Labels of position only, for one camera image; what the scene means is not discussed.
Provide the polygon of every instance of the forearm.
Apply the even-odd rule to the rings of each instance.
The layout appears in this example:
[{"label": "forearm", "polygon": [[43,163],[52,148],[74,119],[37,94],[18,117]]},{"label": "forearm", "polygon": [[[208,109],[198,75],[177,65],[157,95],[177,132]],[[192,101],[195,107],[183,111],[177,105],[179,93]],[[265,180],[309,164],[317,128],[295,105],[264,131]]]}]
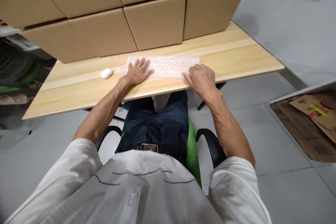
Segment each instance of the forearm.
[{"label": "forearm", "polygon": [[255,167],[255,159],[246,136],[226,106],[222,93],[216,91],[206,103],[212,113],[217,137],[226,156],[244,158]]},{"label": "forearm", "polygon": [[73,140],[86,138],[96,144],[99,136],[111,122],[129,87],[129,82],[124,78],[120,78],[115,87],[93,107],[79,126]]}]

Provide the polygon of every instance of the right hand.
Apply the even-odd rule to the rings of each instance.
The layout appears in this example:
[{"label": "right hand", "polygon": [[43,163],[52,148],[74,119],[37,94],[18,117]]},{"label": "right hand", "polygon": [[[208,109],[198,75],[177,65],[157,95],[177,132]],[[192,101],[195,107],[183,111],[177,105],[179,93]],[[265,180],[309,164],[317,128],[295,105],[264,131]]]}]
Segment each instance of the right hand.
[{"label": "right hand", "polygon": [[208,100],[218,91],[215,83],[215,72],[202,65],[194,65],[189,68],[189,74],[182,73],[190,87],[203,99]]}]

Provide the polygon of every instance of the hand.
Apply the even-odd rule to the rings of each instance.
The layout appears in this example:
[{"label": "hand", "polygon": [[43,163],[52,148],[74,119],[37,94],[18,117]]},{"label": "hand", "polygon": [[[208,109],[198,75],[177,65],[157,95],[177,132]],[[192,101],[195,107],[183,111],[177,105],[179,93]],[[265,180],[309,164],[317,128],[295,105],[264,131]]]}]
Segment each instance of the hand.
[{"label": "hand", "polygon": [[182,73],[182,75],[191,88],[205,102],[209,100],[214,93],[218,92],[215,83],[215,72],[204,64],[194,65],[189,68],[189,74]]},{"label": "hand", "polygon": [[146,72],[148,65],[149,60],[145,62],[145,58],[142,58],[140,61],[137,59],[133,66],[132,63],[128,65],[127,74],[122,78],[130,85],[139,84],[154,73],[154,69],[150,69]]}]

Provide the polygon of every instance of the dark blue pants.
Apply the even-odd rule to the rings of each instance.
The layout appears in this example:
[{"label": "dark blue pants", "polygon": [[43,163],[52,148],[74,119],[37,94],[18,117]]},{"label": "dark blue pants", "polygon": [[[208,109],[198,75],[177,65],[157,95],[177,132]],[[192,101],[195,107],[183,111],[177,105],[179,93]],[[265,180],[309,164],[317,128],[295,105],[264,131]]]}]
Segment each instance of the dark blue pants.
[{"label": "dark blue pants", "polygon": [[188,96],[185,90],[170,95],[164,110],[155,113],[151,97],[130,101],[125,119],[124,135],[115,151],[134,149],[138,144],[155,144],[159,153],[186,161],[189,133]]}]

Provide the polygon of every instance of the bubble wrap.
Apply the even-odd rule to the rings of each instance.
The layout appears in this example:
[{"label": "bubble wrap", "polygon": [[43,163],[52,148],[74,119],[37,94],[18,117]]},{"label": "bubble wrap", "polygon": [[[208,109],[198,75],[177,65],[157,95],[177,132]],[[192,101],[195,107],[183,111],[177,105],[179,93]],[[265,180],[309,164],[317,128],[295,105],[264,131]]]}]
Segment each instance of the bubble wrap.
[{"label": "bubble wrap", "polygon": [[[126,65],[119,68],[122,75],[126,75],[128,71],[128,64],[143,57],[129,56]],[[161,79],[184,79],[183,72],[189,72],[189,68],[200,63],[200,56],[152,56],[144,57],[150,60],[147,70],[154,69],[154,73],[150,76]]]}]

